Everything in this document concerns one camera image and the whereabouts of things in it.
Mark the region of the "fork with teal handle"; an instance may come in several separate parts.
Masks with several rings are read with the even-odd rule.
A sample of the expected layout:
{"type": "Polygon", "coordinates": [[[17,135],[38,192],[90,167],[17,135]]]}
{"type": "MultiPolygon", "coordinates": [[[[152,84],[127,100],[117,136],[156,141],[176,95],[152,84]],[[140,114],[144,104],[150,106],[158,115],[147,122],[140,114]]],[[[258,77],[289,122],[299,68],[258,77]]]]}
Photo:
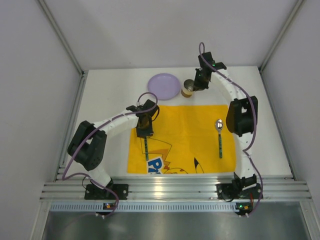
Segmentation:
{"type": "Polygon", "coordinates": [[[144,137],[144,154],[145,154],[145,160],[149,161],[148,137],[144,137]]]}

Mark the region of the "metal cup with brown base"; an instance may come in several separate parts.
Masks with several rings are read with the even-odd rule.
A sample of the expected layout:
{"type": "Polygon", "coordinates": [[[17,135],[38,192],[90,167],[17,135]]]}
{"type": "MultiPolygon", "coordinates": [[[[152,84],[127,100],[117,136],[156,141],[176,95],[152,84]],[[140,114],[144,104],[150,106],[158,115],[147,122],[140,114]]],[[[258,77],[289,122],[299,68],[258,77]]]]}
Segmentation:
{"type": "Polygon", "coordinates": [[[185,98],[190,98],[194,93],[194,80],[187,79],[183,82],[183,86],[181,88],[181,95],[185,98]]]}

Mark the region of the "black right arm base bracket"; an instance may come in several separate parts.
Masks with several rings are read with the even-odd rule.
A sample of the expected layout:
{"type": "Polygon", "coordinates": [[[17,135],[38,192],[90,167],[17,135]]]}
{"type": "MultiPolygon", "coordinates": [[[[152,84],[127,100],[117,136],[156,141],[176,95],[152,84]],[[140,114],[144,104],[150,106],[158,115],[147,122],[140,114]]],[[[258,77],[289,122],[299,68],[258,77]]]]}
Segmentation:
{"type": "Polygon", "coordinates": [[[257,200],[262,193],[261,185],[257,184],[255,187],[251,187],[245,190],[237,190],[231,183],[220,183],[216,185],[217,198],[226,202],[233,200],[257,200]]]}

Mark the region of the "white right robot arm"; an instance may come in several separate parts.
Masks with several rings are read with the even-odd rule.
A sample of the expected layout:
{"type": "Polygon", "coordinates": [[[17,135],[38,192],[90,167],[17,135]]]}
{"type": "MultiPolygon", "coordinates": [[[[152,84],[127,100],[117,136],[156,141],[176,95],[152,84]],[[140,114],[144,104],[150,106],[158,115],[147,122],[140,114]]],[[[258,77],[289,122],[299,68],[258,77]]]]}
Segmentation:
{"type": "Polygon", "coordinates": [[[251,147],[257,133],[258,99],[232,80],[225,64],[215,62],[210,52],[201,52],[198,60],[200,67],[196,69],[193,90],[208,89],[212,77],[215,77],[213,83],[229,101],[224,124],[235,137],[236,167],[232,187],[237,192],[255,188],[258,171],[251,158],[251,147]]]}

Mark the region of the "spoon with teal handle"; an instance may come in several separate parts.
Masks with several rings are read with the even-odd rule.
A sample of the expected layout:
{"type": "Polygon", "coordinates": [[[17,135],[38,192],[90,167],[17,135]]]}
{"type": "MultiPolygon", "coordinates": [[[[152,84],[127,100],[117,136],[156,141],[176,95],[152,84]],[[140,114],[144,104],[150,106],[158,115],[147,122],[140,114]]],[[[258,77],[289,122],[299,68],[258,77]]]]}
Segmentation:
{"type": "Polygon", "coordinates": [[[218,132],[218,149],[219,149],[219,158],[223,158],[223,149],[222,149],[222,129],[223,129],[223,121],[221,119],[217,119],[215,122],[215,128],[218,132]]]}

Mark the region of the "aluminium mounting rail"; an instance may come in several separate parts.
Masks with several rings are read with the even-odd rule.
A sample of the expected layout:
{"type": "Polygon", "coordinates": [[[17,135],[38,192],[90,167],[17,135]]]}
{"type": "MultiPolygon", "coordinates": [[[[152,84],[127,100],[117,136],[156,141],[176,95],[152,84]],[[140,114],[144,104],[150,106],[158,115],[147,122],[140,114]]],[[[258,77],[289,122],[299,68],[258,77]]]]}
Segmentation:
{"type": "MultiPolygon", "coordinates": [[[[231,178],[211,175],[144,175],[114,177],[113,181],[116,184],[128,185],[127,198],[132,201],[216,201],[218,184],[230,183],[231,178]]],[[[309,201],[312,198],[305,181],[267,177],[262,182],[263,201],[265,202],[309,201]]],[[[65,181],[58,179],[55,182],[46,182],[40,199],[42,201],[83,200],[85,196],[83,185],[87,183],[88,180],[82,180],[79,177],[65,181]]]]}

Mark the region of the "black left arm base bracket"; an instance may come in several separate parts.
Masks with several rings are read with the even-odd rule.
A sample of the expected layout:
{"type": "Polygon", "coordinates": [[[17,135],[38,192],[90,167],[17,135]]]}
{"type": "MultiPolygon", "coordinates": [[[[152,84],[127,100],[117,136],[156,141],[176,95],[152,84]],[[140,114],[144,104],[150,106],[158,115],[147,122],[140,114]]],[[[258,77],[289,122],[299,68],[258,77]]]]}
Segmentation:
{"type": "MultiPolygon", "coordinates": [[[[115,200],[116,196],[102,188],[97,187],[93,183],[87,184],[85,188],[85,200],[115,200]]],[[[114,184],[111,190],[118,196],[119,200],[127,200],[129,193],[128,184],[114,184]]]]}

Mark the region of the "purple plastic plate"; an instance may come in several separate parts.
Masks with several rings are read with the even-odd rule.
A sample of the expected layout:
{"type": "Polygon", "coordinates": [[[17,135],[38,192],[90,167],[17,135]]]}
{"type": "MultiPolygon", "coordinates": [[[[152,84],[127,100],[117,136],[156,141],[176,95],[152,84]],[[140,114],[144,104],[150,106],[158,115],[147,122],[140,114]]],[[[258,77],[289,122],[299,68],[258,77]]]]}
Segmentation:
{"type": "Polygon", "coordinates": [[[179,94],[181,83],[176,76],[170,73],[159,73],[149,79],[147,89],[159,100],[166,101],[179,94]]]}

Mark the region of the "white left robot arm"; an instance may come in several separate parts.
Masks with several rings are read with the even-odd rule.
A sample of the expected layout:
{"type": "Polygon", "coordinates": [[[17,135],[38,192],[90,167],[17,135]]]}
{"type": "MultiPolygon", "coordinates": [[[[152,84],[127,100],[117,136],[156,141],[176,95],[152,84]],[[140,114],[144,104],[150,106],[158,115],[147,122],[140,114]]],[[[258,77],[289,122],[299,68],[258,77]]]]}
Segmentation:
{"type": "Polygon", "coordinates": [[[120,133],[136,129],[139,137],[153,135],[153,117],[160,113],[158,104],[150,99],[142,105],[128,106],[122,113],[106,120],[77,127],[67,148],[71,157],[62,179],[85,176],[99,189],[111,189],[113,180],[102,166],[107,140],[120,133]]]}

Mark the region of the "yellow cartoon print cloth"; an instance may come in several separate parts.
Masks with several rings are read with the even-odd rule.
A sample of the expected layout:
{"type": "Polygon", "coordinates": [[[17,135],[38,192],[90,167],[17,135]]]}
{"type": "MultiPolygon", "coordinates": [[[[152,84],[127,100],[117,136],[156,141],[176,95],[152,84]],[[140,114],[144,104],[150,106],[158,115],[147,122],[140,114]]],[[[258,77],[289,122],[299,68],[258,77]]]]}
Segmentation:
{"type": "Polygon", "coordinates": [[[221,131],[222,153],[219,157],[216,120],[225,120],[226,105],[181,105],[159,107],[153,122],[153,135],[144,139],[131,131],[129,174],[219,174],[236,168],[236,146],[233,135],[224,126],[221,131]]]}

